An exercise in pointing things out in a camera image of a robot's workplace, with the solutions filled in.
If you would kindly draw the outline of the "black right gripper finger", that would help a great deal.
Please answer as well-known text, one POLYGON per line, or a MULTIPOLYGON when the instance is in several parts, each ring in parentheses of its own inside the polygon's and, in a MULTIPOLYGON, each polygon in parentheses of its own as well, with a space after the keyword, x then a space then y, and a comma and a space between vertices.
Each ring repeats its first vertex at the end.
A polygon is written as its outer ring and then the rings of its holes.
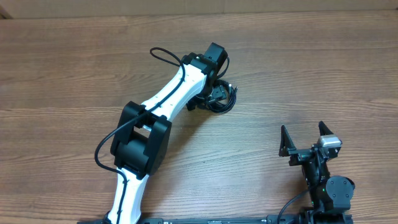
POLYGON ((287 128, 282 125, 280 128, 281 138, 280 138, 280 148, 279 148, 279 156, 287 157, 290 155, 290 151, 295 150, 295 145, 289 135, 287 128))
POLYGON ((333 134, 333 132, 327 127, 327 125, 323 121, 320 121, 318 123, 318 128, 321 136, 333 134))

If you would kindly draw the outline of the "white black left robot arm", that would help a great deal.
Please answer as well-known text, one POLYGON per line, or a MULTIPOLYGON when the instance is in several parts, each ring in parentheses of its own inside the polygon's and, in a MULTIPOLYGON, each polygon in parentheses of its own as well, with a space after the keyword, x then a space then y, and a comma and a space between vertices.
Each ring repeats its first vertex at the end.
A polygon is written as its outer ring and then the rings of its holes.
POLYGON ((123 108, 110 149, 118 182, 103 223, 139 221, 146 183, 164 160, 172 121, 184 108, 211 107, 226 98, 219 79, 228 63, 224 47, 211 43, 203 54, 179 58, 176 75, 152 98, 123 108))

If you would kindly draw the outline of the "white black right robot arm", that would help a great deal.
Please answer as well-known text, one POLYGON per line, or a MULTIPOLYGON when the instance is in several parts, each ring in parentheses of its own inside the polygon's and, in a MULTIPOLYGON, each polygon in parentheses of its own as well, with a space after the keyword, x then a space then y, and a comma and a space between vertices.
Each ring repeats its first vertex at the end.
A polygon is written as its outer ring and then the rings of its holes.
POLYGON ((327 162, 338 157, 343 142, 326 126, 318 124, 320 137, 308 149, 297 149, 285 126, 281 126, 280 157, 288 157, 290 166, 300 166, 306 179, 313 208, 322 214, 339 214, 351 208, 354 182, 330 175, 327 162))

